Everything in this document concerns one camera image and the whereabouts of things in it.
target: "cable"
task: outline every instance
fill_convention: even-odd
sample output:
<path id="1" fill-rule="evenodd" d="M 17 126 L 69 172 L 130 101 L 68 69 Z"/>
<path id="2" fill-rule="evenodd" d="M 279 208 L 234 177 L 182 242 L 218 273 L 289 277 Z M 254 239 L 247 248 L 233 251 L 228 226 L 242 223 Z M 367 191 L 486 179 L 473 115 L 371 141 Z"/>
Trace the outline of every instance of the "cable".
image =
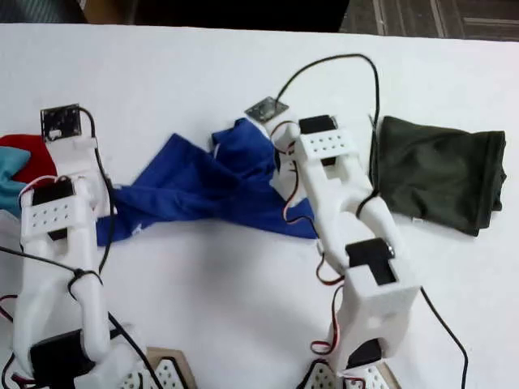
<path id="1" fill-rule="evenodd" d="M 17 298 L 18 296 L 16 296 L 15 294 L 7 294 L 6 296 L 2 296 L 0 297 L 0 303 L 2 303 L 2 301 L 4 300 L 7 300 L 8 298 Z M 4 310 L 2 308 L 2 306 L 0 306 L 0 314 L 6 318 L 7 320 L 9 320 L 11 323 L 13 323 L 13 317 L 9 314 L 9 312 L 7 312 L 6 310 Z"/>
<path id="2" fill-rule="evenodd" d="M 292 203 L 292 200 L 294 199 L 295 195 L 298 193 L 298 189 L 299 189 L 298 164 L 296 163 L 296 161 L 293 161 L 293 162 L 294 162 L 294 170 L 293 171 L 295 173 L 294 190 L 292 190 L 292 193 L 290 194 L 289 198 L 285 202 L 285 205 L 281 209 L 281 217 L 283 218 L 283 220 L 287 224 L 296 224 L 296 223 L 298 223 L 299 221 L 301 221 L 303 219 L 304 220 L 308 220 L 308 222 L 310 223 L 310 226 L 314 230 L 315 235 L 319 238 L 319 233 L 317 232 L 317 229 L 315 228 L 315 225 L 314 225 L 314 221 L 313 221 L 313 219 L 311 217 L 306 216 L 306 215 L 301 215 L 301 216 L 294 217 L 293 219 L 290 219 L 290 220 L 287 219 L 286 213 L 288 211 L 288 208 L 290 207 L 290 203 Z"/>
<path id="3" fill-rule="evenodd" d="M 328 62 L 328 61 L 334 61 L 336 59 L 341 59 L 341 58 L 361 58 L 361 59 L 363 59 L 364 61 L 367 61 L 370 64 L 371 69 L 373 70 L 373 75 L 375 76 L 375 119 L 374 119 L 374 123 L 375 123 L 375 127 L 376 127 L 377 124 L 378 124 L 378 121 L 379 121 L 379 113 L 380 113 L 379 72 L 376 70 L 376 66 L 373 63 L 373 61 L 369 57 L 365 56 L 364 54 L 360 54 L 360 53 L 333 55 L 331 57 L 326 57 L 326 58 L 318 59 L 317 61 L 309 63 L 308 65 L 305 65 L 304 67 L 302 67 L 301 69 L 296 71 L 294 73 L 294 75 L 292 77 L 290 77 L 290 79 L 286 82 L 286 84 L 283 86 L 283 88 L 279 91 L 279 93 L 277 94 L 276 102 L 274 103 L 274 105 L 277 107 L 277 104 L 279 103 L 279 99 L 281 99 L 281 97 L 286 92 L 286 90 L 288 89 L 290 84 L 301 73 L 303 73 L 304 71 L 310 69 L 311 67 L 313 67 L 315 65 L 319 65 L 320 63 Z"/>
<path id="4" fill-rule="evenodd" d="M 34 185 L 36 185 L 38 182 L 42 181 L 42 180 L 54 180 L 54 182 L 56 182 L 58 180 L 58 176 L 52 176 L 52 175 L 45 175 L 45 176 L 40 176 L 38 178 L 35 178 L 34 180 L 32 180 L 31 182 L 29 182 L 26 186 L 24 186 L 24 188 L 19 192 L 18 194 L 18 203 L 20 201 L 20 199 L 22 198 L 22 195 L 27 192 L 29 189 L 31 189 Z"/>
<path id="5" fill-rule="evenodd" d="M 425 292 L 425 289 L 423 287 L 420 288 L 420 292 L 422 292 L 423 298 L 425 299 L 426 303 L 429 305 L 429 308 L 431 308 L 432 313 L 436 316 L 440 324 L 444 327 L 445 331 L 453 338 L 454 343 L 457 344 L 457 347 L 460 348 L 461 353 L 463 354 L 463 373 L 461 374 L 461 389 L 465 389 L 465 381 L 467 379 L 467 369 L 469 368 L 469 356 L 467 355 L 467 352 L 465 351 L 465 348 L 463 347 L 463 344 L 458 340 L 458 338 L 454 335 L 454 333 L 451 331 L 451 329 L 448 327 L 447 323 L 442 319 L 438 311 L 436 310 L 435 306 L 433 306 L 431 299 L 429 296 L 427 296 L 427 293 Z"/>
<path id="6" fill-rule="evenodd" d="M 67 269 L 68 271 L 71 271 L 72 273 L 74 273 L 74 276 L 75 276 L 74 279 L 75 280 L 80 279 L 81 276 L 86 276 L 87 274 L 93 273 L 93 271 L 85 271 L 85 270 L 79 269 L 79 268 L 78 269 L 74 269 L 73 267 L 69 267 L 67 265 L 63 265 L 62 263 L 55 262 L 55 261 L 50 260 L 50 259 L 45 259 L 45 258 L 42 258 L 42 257 L 38 257 L 37 255 L 26 254 L 26 253 L 24 253 L 22 251 L 11 250 L 11 249 L 8 249 L 8 248 L 3 247 L 3 246 L 0 246 L 0 251 L 6 252 L 8 254 L 19 255 L 21 257 L 25 257 L 25 258 L 29 258 L 29 259 L 34 259 L 36 261 L 45 262 L 45 263 L 48 263 L 50 265 L 62 267 L 64 269 Z M 157 375 L 155 374 L 155 371 L 153 370 L 153 368 L 150 365 L 148 359 L 146 358 L 146 356 L 144 355 L 142 350 L 139 348 L 137 343 L 131 338 L 131 336 L 126 332 L 126 330 L 121 326 L 121 324 L 116 320 L 116 318 L 110 312 L 108 313 L 108 318 L 109 318 L 110 322 L 114 325 L 114 327 L 116 329 L 118 329 L 119 332 L 121 332 L 122 337 L 124 337 L 124 339 L 127 340 L 127 342 L 130 344 L 130 346 L 135 350 L 135 352 L 142 359 L 144 365 L 149 370 L 149 373 L 152 376 L 152 379 L 155 382 L 155 384 L 157 385 L 157 387 L 159 389 L 163 389 L 163 386 L 161 385 L 161 382 L 157 378 Z M 4 367 L 4 372 L 7 372 L 7 369 L 9 368 L 9 365 L 11 363 L 12 363 L 12 361 L 8 362 L 8 365 L 6 365 L 6 367 Z M 3 385 L 3 382 L 4 382 L 4 374 L 2 375 L 2 385 Z M 4 385 L 4 389 L 10 389 L 10 388 L 7 385 Z"/>
<path id="7" fill-rule="evenodd" d="M 346 389 L 346 381 L 352 381 L 353 383 L 361 383 L 361 389 L 366 389 L 366 380 L 360 377 L 343 377 L 342 389 Z"/>
<path id="8" fill-rule="evenodd" d="M 298 123 L 296 123 L 292 120 L 284 120 L 283 122 L 278 123 L 277 126 L 274 127 L 274 129 L 272 130 L 272 132 L 269 135 L 270 141 L 272 142 L 274 149 L 276 149 L 276 151 L 279 152 L 280 154 L 284 154 L 284 155 L 286 155 L 289 152 L 290 148 L 295 145 L 295 141 L 290 142 L 289 145 L 287 146 L 286 150 L 283 151 L 276 147 L 276 144 L 274 143 L 272 138 L 273 138 L 274 134 L 276 134 L 276 131 L 279 130 L 281 128 L 281 126 L 283 126 L 285 124 L 295 124 L 296 126 L 298 125 Z"/>
<path id="9" fill-rule="evenodd" d="M 332 286 L 337 285 L 341 281 L 344 280 L 344 276 L 339 276 L 335 280 L 323 280 L 323 278 L 320 275 L 321 267 L 324 265 L 324 253 L 321 256 L 321 262 L 319 262 L 319 265 L 317 265 L 317 268 L 315 269 L 315 276 L 317 277 L 317 280 L 321 281 L 322 284 L 326 286 Z"/>
<path id="10" fill-rule="evenodd" d="M 79 107 L 79 111 L 83 112 L 87 115 L 88 120 L 90 121 L 90 132 L 91 136 L 94 139 L 97 139 L 96 137 L 96 123 L 94 122 L 94 117 L 88 111 L 87 109 L 83 107 Z M 99 274 L 103 271 L 103 268 L 106 265 L 106 260 L 108 259 L 108 254 L 110 252 L 110 247 L 112 246 L 112 241 L 114 240 L 114 232 L 115 232 L 115 214 L 114 214 L 114 188 L 112 187 L 112 182 L 106 175 L 105 168 L 103 167 L 103 163 L 101 161 L 101 156 L 99 154 L 99 145 L 96 145 L 96 148 L 94 149 L 94 152 L 96 154 L 96 161 L 97 166 L 99 167 L 99 171 L 101 172 L 101 177 L 103 179 L 103 182 L 106 185 L 106 191 L 108 192 L 108 201 L 109 201 L 109 207 L 110 207 L 110 224 L 109 224 L 109 230 L 108 230 L 108 238 L 105 246 L 105 253 L 103 254 L 103 258 L 101 259 L 101 262 L 99 264 Z"/>
<path id="11" fill-rule="evenodd" d="M 339 339 L 341 338 L 341 328 L 339 326 L 339 323 L 337 322 L 337 314 L 335 312 L 335 300 L 337 298 L 337 294 L 339 293 L 339 290 L 342 289 L 344 285 L 339 285 L 337 289 L 335 289 L 335 292 L 333 293 L 333 299 L 332 299 L 332 343 L 329 343 L 327 340 L 314 340 L 310 343 L 310 350 L 317 355 L 330 355 L 333 353 L 333 350 L 337 347 L 339 344 Z M 324 346 L 326 349 L 324 351 L 319 351 L 315 349 L 315 346 Z"/>
<path id="12" fill-rule="evenodd" d="M 76 271 L 76 269 L 74 269 L 73 267 L 67 266 L 67 265 L 65 265 L 63 263 L 56 262 L 56 261 L 53 261 L 51 259 L 39 257 L 37 255 L 32 255 L 32 254 L 24 253 L 23 251 L 12 250 L 12 249 L 9 249 L 9 248 L 3 247 L 3 246 L 0 246 L 0 251 L 3 251 L 4 253 L 8 253 L 8 254 L 18 255 L 20 257 L 34 259 L 35 261 L 40 261 L 40 262 L 48 263 L 50 265 L 54 265 L 54 266 L 66 269 L 68 271 L 72 271 L 72 272 Z"/>
<path id="13" fill-rule="evenodd" d="M 7 371 L 11 367 L 14 360 L 15 360 L 15 354 L 12 353 L 11 356 L 9 357 L 9 360 L 7 361 L 6 365 L 3 366 L 3 370 L 2 370 L 2 387 L 3 387 L 3 389 L 10 389 L 7 386 L 6 375 L 7 375 Z"/>

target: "red cloth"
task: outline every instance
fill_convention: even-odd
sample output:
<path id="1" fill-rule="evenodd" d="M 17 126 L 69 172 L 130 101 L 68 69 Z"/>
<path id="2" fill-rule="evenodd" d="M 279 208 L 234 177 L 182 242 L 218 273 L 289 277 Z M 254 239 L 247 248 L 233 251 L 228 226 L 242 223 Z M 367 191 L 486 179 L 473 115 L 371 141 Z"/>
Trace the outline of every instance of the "red cloth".
<path id="1" fill-rule="evenodd" d="M 56 176 L 56 165 L 39 135 L 5 135 L 0 138 L 0 146 L 21 148 L 31 152 L 28 163 L 12 177 L 13 181 L 30 182 L 35 178 Z"/>

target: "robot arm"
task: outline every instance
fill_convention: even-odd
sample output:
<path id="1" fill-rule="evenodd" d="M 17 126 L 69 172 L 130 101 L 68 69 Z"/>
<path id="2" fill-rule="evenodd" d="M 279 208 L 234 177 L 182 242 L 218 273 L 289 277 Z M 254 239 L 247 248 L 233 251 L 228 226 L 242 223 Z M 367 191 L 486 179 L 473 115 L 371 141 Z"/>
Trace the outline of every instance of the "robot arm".
<path id="1" fill-rule="evenodd" d="M 282 175 L 287 170 L 283 165 L 295 165 L 302 183 L 295 197 L 308 197 L 320 254 L 345 280 L 337 313 L 340 338 L 330 365 L 341 371 L 390 357 L 407 330 L 419 291 L 405 265 L 401 236 L 380 197 L 365 202 L 358 219 L 350 218 L 344 229 L 340 223 L 344 212 L 357 213 L 373 191 L 349 132 L 337 128 L 328 116 L 296 121 L 289 115 L 284 113 L 267 127 L 269 134 L 274 130 L 282 134 L 275 146 L 286 151 L 272 186 L 286 195 L 286 186 L 293 184 Z M 372 239 L 349 242 L 361 223 L 371 230 Z"/>
<path id="2" fill-rule="evenodd" d="M 110 336 L 96 260 L 96 220 L 109 214 L 108 193 L 93 158 L 97 141 L 81 135 L 79 112 L 77 105 L 42 111 L 42 135 L 59 178 L 22 193 L 21 244 L 28 254 L 82 271 L 24 259 L 13 348 L 39 384 L 107 388 L 131 371 L 136 355 Z M 46 339 L 45 325 L 64 296 L 79 303 L 80 317 L 70 322 L 81 328 Z"/>

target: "blue fabric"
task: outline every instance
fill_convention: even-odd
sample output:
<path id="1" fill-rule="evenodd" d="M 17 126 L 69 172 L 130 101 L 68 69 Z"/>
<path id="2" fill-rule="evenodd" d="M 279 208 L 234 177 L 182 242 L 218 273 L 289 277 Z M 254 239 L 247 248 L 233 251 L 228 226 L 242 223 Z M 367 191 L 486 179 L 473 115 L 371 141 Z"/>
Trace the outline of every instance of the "blue fabric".
<path id="1" fill-rule="evenodd" d="M 5 209 L 19 217 L 21 209 L 18 194 L 26 184 L 12 181 L 11 177 L 18 173 L 29 161 L 31 153 L 14 147 L 0 147 L 0 209 Z"/>
<path id="2" fill-rule="evenodd" d="M 219 218 L 295 237 L 314 238 L 310 223 L 287 224 L 283 198 L 269 185 L 275 165 L 270 141 L 246 119 L 212 134 L 212 152 L 172 135 L 131 186 L 114 191 L 118 214 L 114 240 L 126 239 L 158 221 Z M 308 200 L 289 217 L 313 217 Z M 97 222 L 97 243 L 105 246 L 109 217 Z"/>

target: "white table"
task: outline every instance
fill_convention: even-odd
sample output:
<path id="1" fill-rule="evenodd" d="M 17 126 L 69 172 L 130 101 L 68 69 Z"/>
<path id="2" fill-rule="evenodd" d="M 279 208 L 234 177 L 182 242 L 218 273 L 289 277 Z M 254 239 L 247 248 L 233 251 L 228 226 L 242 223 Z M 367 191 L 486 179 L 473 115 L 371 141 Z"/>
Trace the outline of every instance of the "white table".
<path id="1" fill-rule="evenodd" d="M 404 217 L 397 222 L 410 266 L 470 355 L 467 387 L 515 387 L 517 43 L 2 25 L 1 131 L 38 134 L 41 108 L 79 102 L 95 116 L 106 169 L 130 183 L 173 132 L 207 147 L 212 131 L 274 96 L 300 66 L 353 52 L 379 68 L 382 115 L 507 133 L 504 210 L 488 230 L 472 238 Z M 314 68 L 284 101 L 302 117 L 364 120 L 373 109 L 369 67 L 342 61 Z M 317 262 L 314 244 L 297 238 L 217 220 L 161 224 L 114 245 L 105 289 L 110 309 L 139 326 L 149 345 L 186 353 L 199 387 L 288 388 L 312 359 L 309 343 L 328 330 L 332 289 L 315 279 Z M 15 292 L 18 285 L 1 288 Z M 0 334 L 3 362 L 10 326 L 0 323 Z M 388 363 L 404 388 L 460 387 L 461 354 L 421 297 Z"/>

